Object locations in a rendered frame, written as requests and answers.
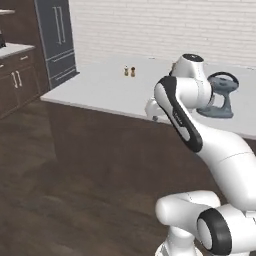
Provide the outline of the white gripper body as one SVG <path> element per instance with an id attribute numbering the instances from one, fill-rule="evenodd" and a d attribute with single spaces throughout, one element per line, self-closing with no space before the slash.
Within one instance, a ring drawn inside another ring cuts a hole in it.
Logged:
<path id="1" fill-rule="evenodd" d="M 164 116 L 164 111 L 160 108 L 155 98 L 150 98 L 145 106 L 145 113 L 150 120 L 157 121 L 160 117 Z"/>

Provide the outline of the grey stand mixer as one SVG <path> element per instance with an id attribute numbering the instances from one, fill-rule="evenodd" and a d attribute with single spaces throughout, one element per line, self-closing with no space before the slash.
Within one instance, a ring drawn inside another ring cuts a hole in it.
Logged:
<path id="1" fill-rule="evenodd" d="M 216 72 L 208 77 L 212 87 L 211 99 L 205 108 L 198 108 L 197 112 L 205 117 L 229 119 L 233 117 L 230 94 L 239 87 L 239 80 L 231 73 Z M 214 106 L 215 96 L 224 97 L 221 107 Z"/>

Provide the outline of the dark brown kitchen island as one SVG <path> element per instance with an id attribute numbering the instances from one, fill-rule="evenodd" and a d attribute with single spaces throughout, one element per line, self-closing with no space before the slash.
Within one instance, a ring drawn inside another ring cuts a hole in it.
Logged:
<path id="1" fill-rule="evenodd" d="M 155 190 L 167 183 L 191 187 L 214 182 L 222 194 L 168 117 L 147 117 L 146 103 L 161 78 L 145 68 L 129 84 L 120 70 L 109 66 L 104 72 L 77 75 L 44 94 L 61 166 L 120 187 Z"/>

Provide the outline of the dark grey fridge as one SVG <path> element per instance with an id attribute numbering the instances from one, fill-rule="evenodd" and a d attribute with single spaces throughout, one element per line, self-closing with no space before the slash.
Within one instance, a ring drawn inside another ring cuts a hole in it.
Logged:
<path id="1" fill-rule="evenodd" d="M 78 74 L 69 0 L 34 0 L 50 88 Z"/>

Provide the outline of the dark brown cupboard run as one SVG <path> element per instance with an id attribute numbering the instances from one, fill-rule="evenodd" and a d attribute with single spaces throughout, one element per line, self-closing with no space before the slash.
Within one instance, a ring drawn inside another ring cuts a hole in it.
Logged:
<path id="1" fill-rule="evenodd" d="M 44 59 L 36 49 L 0 57 L 0 119 L 48 90 Z"/>

